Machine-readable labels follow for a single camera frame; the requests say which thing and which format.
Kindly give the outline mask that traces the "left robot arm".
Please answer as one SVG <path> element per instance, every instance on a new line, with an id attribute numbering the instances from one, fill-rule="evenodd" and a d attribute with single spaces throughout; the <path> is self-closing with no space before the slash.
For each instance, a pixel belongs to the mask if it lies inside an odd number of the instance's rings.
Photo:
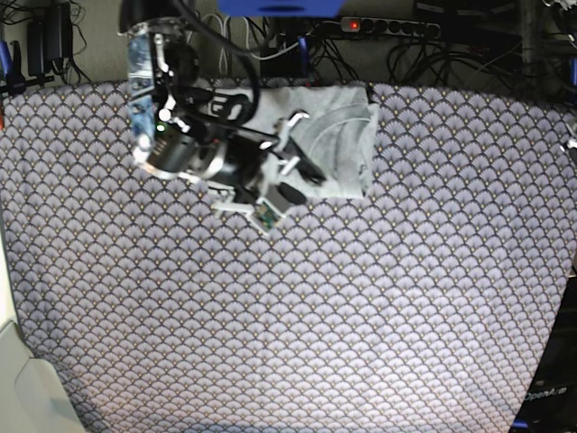
<path id="1" fill-rule="evenodd" d="M 403 134 L 393 142 L 408 146 L 412 162 L 426 166 L 427 178 L 437 172 L 443 178 L 451 177 L 460 169 L 502 172 L 507 165 L 521 172 L 529 162 L 552 164 L 552 152 L 564 153 L 571 162 L 576 162 L 573 135 L 560 139 L 539 137 L 535 128 L 525 133 L 515 125 L 507 132 L 502 122 L 485 127 L 477 121 L 460 132 L 438 125 L 432 133 L 420 137 L 424 131 L 425 127 L 420 125 L 413 135 Z M 325 177 L 319 191 L 311 195 L 342 198 L 364 195 L 372 183 L 375 146 L 383 148 L 380 153 L 393 152 L 389 161 L 400 158 L 400 151 L 384 139 L 373 121 L 361 118 L 308 127 L 297 138 L 297 144 L 304 152 L 303 161 L 316 165 Z"/>

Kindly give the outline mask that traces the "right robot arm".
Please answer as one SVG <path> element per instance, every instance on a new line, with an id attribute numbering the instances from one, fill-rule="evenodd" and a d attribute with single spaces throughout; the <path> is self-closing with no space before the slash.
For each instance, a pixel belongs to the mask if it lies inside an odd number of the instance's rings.
<path id="1" fill-rule="evenodd" d="M 200 87 L 189 30 L 239 58 L 250 95 Z M 139 167 L 162 180 L 207 181 L 226 198 L 227 210 L 282 211 L 305 203 L 305 195 L 284 180 L 292 171 L 323 178 L 289 136 L 290 125 L 305 114 L 277 122 L 271 133 L 248 127 L 261 85 L 247 50 L 204 25 L 184 1 L 123 1 L 119 33 L 128 39 L 129 114 Z"/>

